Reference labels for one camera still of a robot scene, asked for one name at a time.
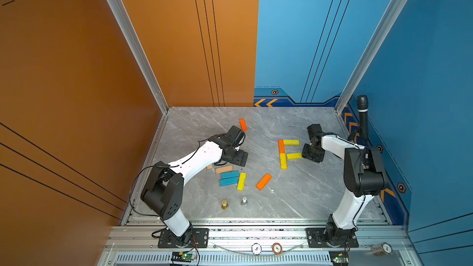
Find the tan wooden block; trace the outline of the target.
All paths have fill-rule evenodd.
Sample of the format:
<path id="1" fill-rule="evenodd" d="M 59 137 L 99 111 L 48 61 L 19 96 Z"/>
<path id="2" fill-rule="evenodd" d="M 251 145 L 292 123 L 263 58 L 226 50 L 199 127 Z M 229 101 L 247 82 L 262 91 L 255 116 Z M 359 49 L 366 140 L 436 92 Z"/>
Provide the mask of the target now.
<path id="1" fill-rule="evenodd" d="M 215 169 L 215 173 L 217 175 L 226 173 L 226 172 L 232 172 L 234 171 L 234 167 L 232 165 L 224 166 L 224 167 L 218 167 Z"/>

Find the yellow block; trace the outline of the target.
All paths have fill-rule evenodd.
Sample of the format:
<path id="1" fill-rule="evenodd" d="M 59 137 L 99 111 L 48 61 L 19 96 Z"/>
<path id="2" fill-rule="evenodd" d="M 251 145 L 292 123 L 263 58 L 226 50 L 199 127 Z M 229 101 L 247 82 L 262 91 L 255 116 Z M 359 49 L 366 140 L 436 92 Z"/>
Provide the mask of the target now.
<path id="1" fill-rule="evenodd" d="M 302 153 L 287 153 L 287 159 L 288 160 L 297 160 L 297 159 L 302 159 Z"/>
<path id="2" fill-rule="evenodd" d="M 288 145 L 288 146 L 299 146 L 300 141 L 295 140 L 295 139 L 285 139 L 285 140 L 283 140 L 283 144 Z"/>
<path id="3" fill-rule="evenodd" d="M 288 169 L 287 155 L 285 153 L 280 154 L 280 166 L 281 166 L 281 170 Z"/>
<path id="4" fill-rule="evenodd" d="M 238 184 L 237 184 L 238 191 L 241 191 L 241 192 L 244 191 L 245 182 L 246 182 L 246 173 L 241 172 L 239 175 Z"/>

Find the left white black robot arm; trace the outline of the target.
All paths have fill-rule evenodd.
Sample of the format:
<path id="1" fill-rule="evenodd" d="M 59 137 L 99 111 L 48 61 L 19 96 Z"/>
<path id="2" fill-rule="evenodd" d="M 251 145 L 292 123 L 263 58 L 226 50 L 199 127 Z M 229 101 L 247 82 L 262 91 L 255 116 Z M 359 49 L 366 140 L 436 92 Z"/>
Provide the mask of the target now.
<path id="1" fill-rule="evenodd" d="M 179 246 L 192 239 L 192 223 L 182 212 L 185 185 L 209 165 L 225 161 L 244 167 L 248 152 L 240 149 L 246 134 L 236 126 L 227 133 L 213 135 L 199 143 L 191 154 L 166 164 L 162 161 L 151 167 L 140 199 L 166 225 Z"/>

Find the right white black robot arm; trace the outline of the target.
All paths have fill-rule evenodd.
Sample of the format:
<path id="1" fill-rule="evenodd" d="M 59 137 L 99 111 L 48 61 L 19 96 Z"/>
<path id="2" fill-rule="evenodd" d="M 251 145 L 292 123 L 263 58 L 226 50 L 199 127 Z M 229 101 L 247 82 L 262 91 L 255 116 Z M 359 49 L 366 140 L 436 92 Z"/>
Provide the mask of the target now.
<path id="1" fill-rule="evenodd" d="M 308 126 L 307 133 L 310 144 L 304 145 L 303 158 L 321 163 L 330 152 L 343 160 L 346 191 L 329 216 L 321 240 L 328 246 L 345 246 L 355 238 L 357 221 L 368 203 L 388 186 L 383 159 L 377 149 L 326 133 L 320 124 Z"/>

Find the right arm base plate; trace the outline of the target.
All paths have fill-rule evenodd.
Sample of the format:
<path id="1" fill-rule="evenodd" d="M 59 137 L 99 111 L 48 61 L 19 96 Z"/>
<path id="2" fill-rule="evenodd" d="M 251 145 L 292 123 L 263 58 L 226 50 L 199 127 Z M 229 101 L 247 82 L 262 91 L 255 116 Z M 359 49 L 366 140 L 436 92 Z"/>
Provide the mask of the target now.
<path id="1" fill-rule="evenodd" d="M 355 230 L 327 230 L 326 228 L 306 228 L 307 242 L 310 248 L 358 248 Z"/>

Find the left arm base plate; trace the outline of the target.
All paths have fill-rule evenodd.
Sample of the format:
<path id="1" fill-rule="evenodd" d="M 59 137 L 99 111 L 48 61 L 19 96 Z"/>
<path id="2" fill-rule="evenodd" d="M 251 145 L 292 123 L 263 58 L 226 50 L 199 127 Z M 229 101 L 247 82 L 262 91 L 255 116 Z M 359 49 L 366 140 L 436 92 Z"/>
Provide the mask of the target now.
<path id="1" fill-rule="evenodd" d="M 170 229 L 160 233 L 158 248 L 186 248 L 197 246 L 198 249 L 207 248 L 209 241 L 208 228 L 190 228 L 182 236 L 177 236 Z"/>

